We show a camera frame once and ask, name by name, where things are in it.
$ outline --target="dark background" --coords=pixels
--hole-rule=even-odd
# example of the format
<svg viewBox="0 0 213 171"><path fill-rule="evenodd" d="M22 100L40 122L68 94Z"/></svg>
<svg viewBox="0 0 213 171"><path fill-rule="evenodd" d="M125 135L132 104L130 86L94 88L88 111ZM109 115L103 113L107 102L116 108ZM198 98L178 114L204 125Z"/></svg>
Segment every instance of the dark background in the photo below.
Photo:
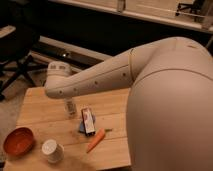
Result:
<svg viewBox="0 0 213 171"><path fill-rule="evenodd" d="M30 0L13 13L41 35L101 53L116 55L129 48L171 36L184 36L207 44L209 33L137 20L129 17Z"/></svg>

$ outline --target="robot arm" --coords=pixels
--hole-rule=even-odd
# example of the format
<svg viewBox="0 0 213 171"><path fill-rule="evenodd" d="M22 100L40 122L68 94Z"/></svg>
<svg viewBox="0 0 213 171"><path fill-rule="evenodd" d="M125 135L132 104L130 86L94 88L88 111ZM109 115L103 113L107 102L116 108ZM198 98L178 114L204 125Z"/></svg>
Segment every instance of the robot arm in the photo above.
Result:
<svg viewBox="0 0 213 171"><path fill-rule="evenodd" d="M48 66L45 91L51 98L66 98L130 87L153 58L168 53L171 53L171 58L178 58L177 53L184 50L203 51L209 55L194 41L168 38L130 49L73 76L70 75L71 69L68 64L52 62Z"/></svg>
<svg viewBox="0 0 213 171"><path fill-rule="evenodd" d="M46 94L66 98L131 86L127 137L133 171L213 170L213 61L175 37L130 49L70 76L50 63Z"/></svg>

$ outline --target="small box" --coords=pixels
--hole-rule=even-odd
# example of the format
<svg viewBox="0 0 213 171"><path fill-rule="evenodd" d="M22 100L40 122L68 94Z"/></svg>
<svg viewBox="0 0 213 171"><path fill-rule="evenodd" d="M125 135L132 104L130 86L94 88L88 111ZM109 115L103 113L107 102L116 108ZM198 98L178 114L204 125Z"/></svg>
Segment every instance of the small box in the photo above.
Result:
<svg viewBox="0 0 213 171"><path fill-rule="evenodd" d="M81 110L83 124L85 128L86 136L95 135L95 126L92 118L92 111L90 108L84 108Z"/></svg>

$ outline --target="office chair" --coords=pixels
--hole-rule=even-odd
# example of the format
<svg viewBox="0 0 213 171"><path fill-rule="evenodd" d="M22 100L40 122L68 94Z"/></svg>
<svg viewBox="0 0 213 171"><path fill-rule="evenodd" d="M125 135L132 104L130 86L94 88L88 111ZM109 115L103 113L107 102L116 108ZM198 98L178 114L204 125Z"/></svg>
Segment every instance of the office chair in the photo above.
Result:
<svg viewBox="0 0 213 171"><path fill-rule="evenodd" d="M176 16L180 15L179 11L190 9L189 13L198 14L198 11L201 10L204 0L195 0L192 4L179 3L177 7Z"/></svg>
<svg viewBox="0 0 213 171"><path fill-rule="evenodd" d="M0 81L0 101L5 98L3 91L19 76L23 75L32 86L35 86L27 72L46 67L43 64L38 65L32 56L28 55L32 45L39 40L39 34L29 26L13 20L9 3L8 0L0 0L0 28L13 25L16 30L0 38L0 76L4 75L4 71L14 72L14 74L6 82ZM17 67L8 67L8 64L12 62L15 62Z"/></svg>

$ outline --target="orange carrot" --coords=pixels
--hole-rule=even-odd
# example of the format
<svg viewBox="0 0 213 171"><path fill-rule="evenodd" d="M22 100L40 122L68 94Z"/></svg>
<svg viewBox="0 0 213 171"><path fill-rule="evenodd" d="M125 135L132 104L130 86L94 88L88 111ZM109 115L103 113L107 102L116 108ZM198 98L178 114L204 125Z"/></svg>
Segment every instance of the orange carrot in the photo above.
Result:
<svg viewBox="0 0 213 171"><path fill-rule="evenodd" d="M105 137L105 129L100 129L92 141L89 143L87 147L87 153L89 153L104 137Z"/></svg>

